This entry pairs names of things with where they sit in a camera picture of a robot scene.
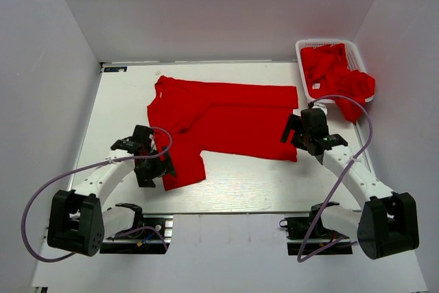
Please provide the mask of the red shirts pile in basket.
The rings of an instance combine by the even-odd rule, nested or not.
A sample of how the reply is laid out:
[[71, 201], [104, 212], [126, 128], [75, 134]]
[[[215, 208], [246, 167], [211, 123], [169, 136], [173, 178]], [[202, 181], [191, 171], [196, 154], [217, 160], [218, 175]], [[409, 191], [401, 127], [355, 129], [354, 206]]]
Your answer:
[[343, 44], [305, 47], [300, 50], [308, 93], [312, 98], [327, 95], [349, 97], [362, 106], [375, 94], [375, 79], [348, 68]]

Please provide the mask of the blue table label sticker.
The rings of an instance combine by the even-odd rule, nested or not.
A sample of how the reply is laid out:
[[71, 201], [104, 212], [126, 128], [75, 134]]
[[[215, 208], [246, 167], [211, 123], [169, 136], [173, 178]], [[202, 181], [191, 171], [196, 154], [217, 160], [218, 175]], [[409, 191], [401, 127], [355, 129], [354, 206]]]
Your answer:
[[105, 67], [104, 72], [105, 73], [119, 73], [119, 72], [126, 72], [128, 70], [127, 67]]

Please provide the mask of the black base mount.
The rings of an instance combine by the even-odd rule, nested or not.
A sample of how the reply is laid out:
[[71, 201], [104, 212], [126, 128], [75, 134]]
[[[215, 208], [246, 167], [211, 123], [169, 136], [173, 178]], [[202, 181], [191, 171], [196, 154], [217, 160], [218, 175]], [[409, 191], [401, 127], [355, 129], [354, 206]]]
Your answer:
[[[302, 241], [311, 225], [315, 215], [321, 208], [321, 204], [313, 205], [307, 215], [299, 214], [283, 218], [279, 223], [279, 227], [286, 232], [287, 238], [287, 252], [289, 256], [297, 256], [300, 250]], [[342, 235], [336, 231], [326, 229], [322, 226], [322, 221], [316, 224], [309, 236], [304, 251], [303, 257], [312, 253], [313, 251], [325, 247], [327, 244], [339, 239]], [[337, 244], [326, 250], [318, 253], [318, 255], [352, 255], [353, 244], [348, 237], [340, 240]]]
[[171, 243], [173, 217], [150, 215], [135, 204], [118, 203], [103, 213], [107, 255], [164, 255]]

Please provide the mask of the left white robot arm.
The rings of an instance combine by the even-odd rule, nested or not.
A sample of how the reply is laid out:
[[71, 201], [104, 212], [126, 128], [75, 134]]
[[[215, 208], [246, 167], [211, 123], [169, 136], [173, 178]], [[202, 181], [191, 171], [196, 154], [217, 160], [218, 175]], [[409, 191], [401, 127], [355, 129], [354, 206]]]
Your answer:
[[[164, 146], [157, 134], [169, 137]], [[168, 131], [137, 125], [131, 136], [116, 140], [92, 174], [70, 190], [55, 193], [51, 202], [47, 243], [52, 248], [95, 255], [105, 239], [138, 237], [148, 229], [140, 206], [119, 202], [107, 209], [105, 201], [129, 174], [140, 187], [154, 187], [154, 179], [174, 176]]]

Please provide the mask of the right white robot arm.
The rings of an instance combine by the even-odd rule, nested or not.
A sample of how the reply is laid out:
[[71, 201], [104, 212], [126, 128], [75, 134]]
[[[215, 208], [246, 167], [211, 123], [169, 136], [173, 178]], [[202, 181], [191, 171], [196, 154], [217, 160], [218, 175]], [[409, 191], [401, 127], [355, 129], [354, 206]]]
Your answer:
[[382, 183], [358, 161], [345, 139], [330, 134], [323, 110], [307, 108], [299, 115], [291, 114], [281, 142], [290, 142], [315, 157], [337, 176], [337, 185], [344, 185], [361, 208], [360, 211], [345, 209], [327, 196], [324, 202], [312, 206], [307, 223], [288, 219], [284, 226], [289, 231], [288, 237], [302, 241], [299, 262], [340, 246], [343, 239], [359, 244], [370, 259], [419, 247], [415, 199]]

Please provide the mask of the white plastic basket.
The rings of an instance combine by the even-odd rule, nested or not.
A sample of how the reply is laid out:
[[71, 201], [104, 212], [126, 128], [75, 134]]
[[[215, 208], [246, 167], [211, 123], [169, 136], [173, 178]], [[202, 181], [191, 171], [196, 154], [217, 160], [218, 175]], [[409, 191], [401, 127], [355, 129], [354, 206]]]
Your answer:
[[[348, 40], [339, 40], [339, 39], [306, 39], [306, 40], [300, 40], [296, 43], [296, 55], [298, 59], [298, 65], [300, 70], [300, 76], [302, 79], [302, 85], [305, 90], [305, 95], [309, 101], [313, 101], [317, 98], [312, 98], [307, 89], [307, 85], [305, 82], [305, 74], [302, 67], [302, 60], [300, 56], [300, 50], [305, 47], [320, 47], [323, 45], [335, 45], [335, 44], [343, 44], [346, 47], [346, 55], [348, 57], [348, 68], [351, 70], [359, 70], [366, 73], [365, 66], [363, 64], [363, 61], [361, 59], [361, 56], [359, 55], [359, 52], [357, 50], [357, 47]], [[366, 99], [366, 102], [370, 102], [373, 100], [373, 97], [369, 97]]]

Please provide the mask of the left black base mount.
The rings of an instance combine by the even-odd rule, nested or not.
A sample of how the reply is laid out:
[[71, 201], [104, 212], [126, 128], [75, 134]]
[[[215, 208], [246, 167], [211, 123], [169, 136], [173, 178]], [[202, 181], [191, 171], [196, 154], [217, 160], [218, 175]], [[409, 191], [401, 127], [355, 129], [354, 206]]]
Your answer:
[[173, 217], [150, 215], [135, 204], [118, 203], [103, 213], [107, 255], [164, 255], [171, 243]]

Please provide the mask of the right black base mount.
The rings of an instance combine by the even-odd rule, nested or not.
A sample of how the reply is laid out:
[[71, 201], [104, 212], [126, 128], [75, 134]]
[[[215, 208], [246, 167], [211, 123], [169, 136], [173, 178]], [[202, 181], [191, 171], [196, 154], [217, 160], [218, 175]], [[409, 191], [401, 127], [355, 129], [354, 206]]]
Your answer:
[[[311, 225], [315, 215], [321, 208], [321, 204], [313, 205], [307, 215], [299, 214], [283, 218], [279, 223], [279, 227], [286, 232], [287, 238], [287, 252], [289, 256], [297, 256], [300, 250], [302, 241]], [[322, 226], [322, 221], [316, 224], [309, 236], [304, 251], [303, 257], [312, 253], [313, 251], [325, 247], [327, 244], [339, 239], [342, 235], [336, 231], [326, 229]], [[318, 253], [318, 255], [352, 255], [353, 244], [348, 237], [340, 240], [337, 244], [326, 250]]]

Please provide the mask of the red t shirt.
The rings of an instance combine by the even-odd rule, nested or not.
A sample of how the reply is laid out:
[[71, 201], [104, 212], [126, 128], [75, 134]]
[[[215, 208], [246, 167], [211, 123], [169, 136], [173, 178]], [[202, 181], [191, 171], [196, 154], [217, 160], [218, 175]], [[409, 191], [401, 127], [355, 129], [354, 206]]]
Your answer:
[[275, 161], [297, 160], [296, 148], [281, 142], [289, 115], [298, 108], [295, 86], [197, 82], [161, 76], [147, 106], [151, 126], [169, 151], [175, 174], [163, 177], [165, 190], [206, 178], [203, 151]]

